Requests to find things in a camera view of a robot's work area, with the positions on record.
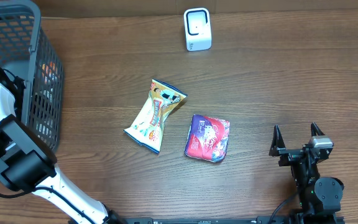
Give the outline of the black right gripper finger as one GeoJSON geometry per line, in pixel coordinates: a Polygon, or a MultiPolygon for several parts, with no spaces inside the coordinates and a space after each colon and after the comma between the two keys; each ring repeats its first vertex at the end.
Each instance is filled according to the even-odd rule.
{"type": "Polygon", "coordinates": [[[284,149],[285,148],[285,143],[284,140],[282,138],[282,134],[280,132],[280,128],[278,127],[278,125],[274,126],[273,129],[273,139],[272,139],[272,144],[271,144],[271,149],[276,148],[278,150],[284,149]]]}
{"type": "Polygon", "coordinates": [[[315,122],[312,122],[310,125],[310,129],[311,129],[311,136],[324,136],[324,133],[322,132],[322,130],[320,130],[320,128],[318,127],[318,125],[315,122]]]}

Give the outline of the purple red snack pack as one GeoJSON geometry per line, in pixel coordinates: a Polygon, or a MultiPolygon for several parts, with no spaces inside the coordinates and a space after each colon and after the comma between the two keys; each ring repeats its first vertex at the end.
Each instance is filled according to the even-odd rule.
{"type": "Polygon", "coordinates": [[[210,162],[221,162],[227,154],[230,122],[194,114],[184,149],[185,155],[210,162]]]}

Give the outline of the yellow snack bag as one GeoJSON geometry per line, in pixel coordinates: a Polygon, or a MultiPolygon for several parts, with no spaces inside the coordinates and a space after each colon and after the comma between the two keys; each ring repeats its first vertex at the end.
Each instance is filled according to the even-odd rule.
{"type": "Polygon", "coordinates": [[[187,94],[176,87],[153,79],[146,102],[124,132],[137,144],[159,154],[165,120],[186,97],[187,94]]]}

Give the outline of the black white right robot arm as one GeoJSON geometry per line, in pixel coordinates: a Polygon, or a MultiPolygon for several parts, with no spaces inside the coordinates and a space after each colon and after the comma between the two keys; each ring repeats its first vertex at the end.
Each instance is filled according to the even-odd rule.
{"type": "Polygon", "coordinates": [[[280,158],[280,167],[291,167],[296,192],[273,211],[269,223],[344,223],[343,217],[336,216],[341,210],[344,184],[335,177],[321,177],[318,171],[318,164],[329,159],[334,143],[316,123],[311,123],[310,129],[308,143],[300,149],[287,149],[279,127],[274,126],[269,155],[280,158]],[[295,197],[300,208],[277,218],[278,211],[295,197]]]}

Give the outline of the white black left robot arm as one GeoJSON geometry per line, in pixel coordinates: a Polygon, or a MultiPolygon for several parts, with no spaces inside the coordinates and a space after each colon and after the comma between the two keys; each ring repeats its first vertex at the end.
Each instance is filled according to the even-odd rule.
{"type": "Polygon", "coordinates": [[[0,67],[0,198],[34,194],[70,216],[71,223],[124,223],[68,179],[55,153],[21,122],[24,88],[23,79],[0,67]]]}

